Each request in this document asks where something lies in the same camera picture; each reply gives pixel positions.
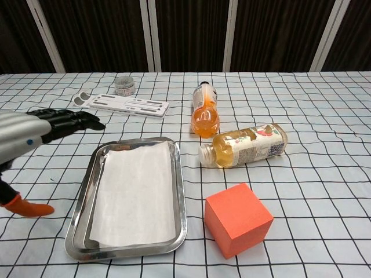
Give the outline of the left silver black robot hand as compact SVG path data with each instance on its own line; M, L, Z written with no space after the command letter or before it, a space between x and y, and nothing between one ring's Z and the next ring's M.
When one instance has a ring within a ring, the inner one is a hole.
M85 111L38 109L30 112L1 112L1 172L11 168L25 153L80 130L104 130L100 119ZM1 207L23 217L41 217L54 213L48 204L30 203L1 180Z

